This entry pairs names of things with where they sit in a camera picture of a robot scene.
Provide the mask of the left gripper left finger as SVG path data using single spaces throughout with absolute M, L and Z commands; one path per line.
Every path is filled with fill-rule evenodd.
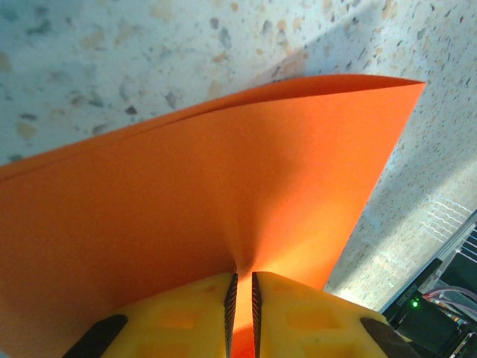
M 66 357 L 231 357 L 238 275 L 222 273 L 95 322 Z

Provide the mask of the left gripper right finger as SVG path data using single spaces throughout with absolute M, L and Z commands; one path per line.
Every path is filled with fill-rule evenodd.
M 417 357 L 386 318 L 271 272 L 252 274 L 255 357 Z

